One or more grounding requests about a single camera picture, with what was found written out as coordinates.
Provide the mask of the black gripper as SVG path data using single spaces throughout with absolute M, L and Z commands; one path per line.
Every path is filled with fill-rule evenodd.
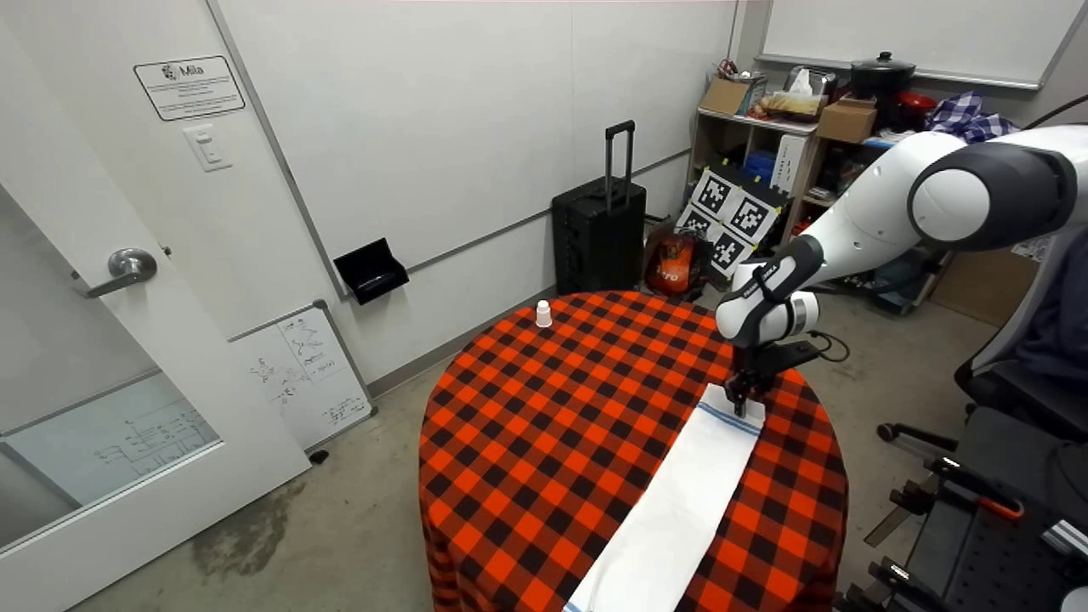
M 775 384 L 775 376 L 787 366 L 800 366 L 805 360 L 817 360 L 819 347 L 810 339 L 794 342 L 760 342 L 752 349 L 733 353 L 733 374 L 725 384 L 731 412 L 741 418 L 743 415 L 743 396 L 753 396 Z

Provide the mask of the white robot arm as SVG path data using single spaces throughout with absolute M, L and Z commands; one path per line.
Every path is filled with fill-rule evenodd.
M 1006 249 L 1084 216 L 1088 126 L 1039 126 L 966 144 L 915 131 L 885 148 L 805 230 L 741 265 L 716 302 L 731 342 L 725 396 L 737 415 L 780 372 L 811 358 L 794 334 L 817 322 L 817 283 L 880 268 L 915 246 Z

